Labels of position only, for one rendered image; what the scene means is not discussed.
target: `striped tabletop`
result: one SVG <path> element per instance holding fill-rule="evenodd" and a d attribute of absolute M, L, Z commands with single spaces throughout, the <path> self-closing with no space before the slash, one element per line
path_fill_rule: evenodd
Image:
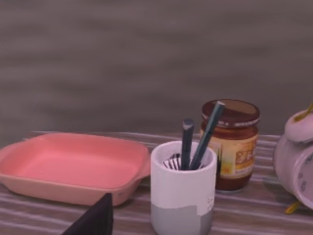
<path fill-rule="evenodd" d="M 32 133 L 32 136 L 45 132 Z M 150 149 L 179 140 L 179 135 L 141 133 L 93 133 L 135 140 Z M 285 215 L 294 202 L 278 183 L 272 153 L 278 136 L 260 136 L 253 176 L 244 191 L 216 195 L 210 235 L 308 235 L 313 231 L 313 212 L 301 207 Z M 155 235 L 150 225 L 149 179 L 143 180 L 131 200 L 114 210 L 114 235 Z M 87 207 L 29 198 L 0 185 L 0 235 L 60 235 Z"/>

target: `background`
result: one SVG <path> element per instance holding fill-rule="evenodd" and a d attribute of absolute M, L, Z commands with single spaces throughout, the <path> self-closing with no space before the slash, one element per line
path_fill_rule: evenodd
<path fill-rule="evenodd" d="M 0 140 L 180 132 L 216 98 L 281 134 L 313 90 L 312 0 L 0 0 Z"/>

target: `yellow label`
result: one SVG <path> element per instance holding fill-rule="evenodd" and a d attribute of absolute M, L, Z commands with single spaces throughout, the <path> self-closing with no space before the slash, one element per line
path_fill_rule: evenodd
<path fill-rule="evenodd" d="M 218 156 L 221 178 L 236 179 L 249 175 L 254 166 L 257 135 L 245 140 L 223 140 L 212 137 L 209 147 Z"/>

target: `jam jar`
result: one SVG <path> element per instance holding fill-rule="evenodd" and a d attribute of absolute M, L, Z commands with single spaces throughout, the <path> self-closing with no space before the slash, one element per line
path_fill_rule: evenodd
<path fill-rule="evenodd" d="M 202 107 L 201 136 L 217 101 L 209 101 Z M 248 184 L 252 175 L 260 110 L 241 100 L 219 101 L 225 107 L 209 143 L 218 156 L 216 190 L 236 192 Z"/>

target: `mug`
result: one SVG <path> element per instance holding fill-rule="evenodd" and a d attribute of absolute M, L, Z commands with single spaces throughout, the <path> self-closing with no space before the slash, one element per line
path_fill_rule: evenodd
<path fill-rule="evenodd" d="M 192 142 L 191 159 L 198 147 Z M 151 224 L 159 235 L 207 235 L 211 230 L 217 156 L 209 147 L 203 168 L 166 168 L 163 162 L 181 152 L 181 141 L 157 146 L 151 153 Z"/>

